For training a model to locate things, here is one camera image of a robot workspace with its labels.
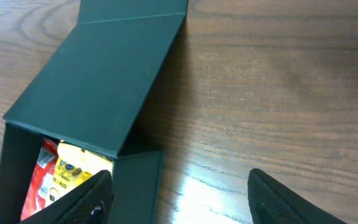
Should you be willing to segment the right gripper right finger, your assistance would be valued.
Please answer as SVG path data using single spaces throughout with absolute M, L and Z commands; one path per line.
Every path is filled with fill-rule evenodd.
M 260 169 L 249 172 L 247 186 L 255 224 L 344 224 Z

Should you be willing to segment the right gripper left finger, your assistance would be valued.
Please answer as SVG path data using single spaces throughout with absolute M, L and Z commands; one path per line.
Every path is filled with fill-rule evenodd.
M 111 173 L 102 170 L 22 224 L 107 224 L 112 205 Z

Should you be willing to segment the yellow snack bag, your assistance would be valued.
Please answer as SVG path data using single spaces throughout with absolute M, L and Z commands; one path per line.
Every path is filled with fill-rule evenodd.
M 101 170 L 112 173 L 113 161 L 87 149 L 60 141 L 57 147 L 58 159 L 45 206 L 49 206 L 68 192 L 81 185 Z

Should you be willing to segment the red snack bag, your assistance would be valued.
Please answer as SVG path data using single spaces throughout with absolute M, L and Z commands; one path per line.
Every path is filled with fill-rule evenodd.
M 57 159 L 56 143 L 44 138 L 22 208 L 21 221 L 47 206 Z

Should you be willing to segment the black box container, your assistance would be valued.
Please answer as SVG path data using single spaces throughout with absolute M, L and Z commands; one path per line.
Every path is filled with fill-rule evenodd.
M 133 124 L 187 0 L 82 1 L 78 22 L 4 115 L 0 223 L 20 223 L 45 137 L 112 159 L 107 223 L 152 223 L 163 156 Z

